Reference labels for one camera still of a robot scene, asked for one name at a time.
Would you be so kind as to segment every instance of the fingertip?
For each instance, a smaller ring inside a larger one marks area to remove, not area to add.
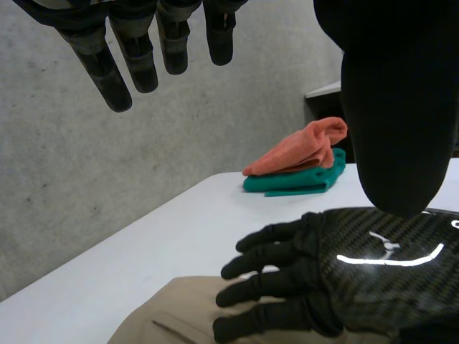
[[[236,276],[233,276],[232,273],[231,273],[231,270],[230,270],[230,267],[228,265],[225,265],[223,268],[222,268],[222,271],[220,271],[220,276],[222,277],[222,279],[224,280],[232,280],[233,278],[235,278]]]
[[[224,329],[224,320],[225,317],[218,317],[217,319],[214,320],[214,323],[212,324],[212,330],[214,332],[214,339],[217,343],[225,343],[227,340],[227,333],[226,330]]]
[[[225,308],[229,307],[232,304],[228,302],[228,297],[227,297],[227,290],[224,289],[221,292],[217,294],[215,297],[215,303],[217,304],[218,307]]]

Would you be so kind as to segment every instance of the beige cloth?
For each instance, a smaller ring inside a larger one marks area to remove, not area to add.
[[[108,344],[214,344],[212,323],[219,316],[249,310],[255,302],[220,309],[215,296],[229,282],[220,277],[180,277],[137,310],[116,330]],[[261,302],[273,301],[262,298]],[[267,331],[233,342],[234,344],[390,344],[382,335],[343,333],[324,338],[315,332]]]

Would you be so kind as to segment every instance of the concrete wall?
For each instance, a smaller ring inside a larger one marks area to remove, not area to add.
[[[53,29],[0,2],[0,300],[204,178],[240,171],[304,125],[303,94],[339,79],[340,51],[312,0],[252,0],[235,58],[214,66],[199,9],[188,71],[113,113]]]

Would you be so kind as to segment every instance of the folded towel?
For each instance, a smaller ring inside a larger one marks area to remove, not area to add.
[[[262,158],[244,168],[244,176],[302,171],[333,165],[331,146],[347,136],[347,124],[338,117],[315,120],[284,138]]]
[[[247,192],[265,192],[265,196],[292,196],[320,194],[332,187],[346,167],[346,152],[333,149],[334,163],[331,168],[315,167],[292,173],[249,176],[243,188]]]

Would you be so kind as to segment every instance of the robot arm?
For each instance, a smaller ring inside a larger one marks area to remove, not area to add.
[[[204,0],[212,61],[232,59],[235,12],[247,0]],[[108,16],[137,91],[153,92],[158,77],[148,28],[154,15],[166,70],[179,75],[188,67],[187,19],[202,0],[14,0],[40,24],[54,27],[70,44],[107,105],[128,110],[132,98],[105,41]]]
[[[237,243],[242,253],[222,269],[226,280],[258,271],[217,295],[220,307],[260,304],[214,323],[217,341],[266,330],[343,328],[376,333],[415,333],[459,315],[459,214],[429,210],[411,219],[375,208],[307,213]],[[274,265],[276,272],[261,272]]]

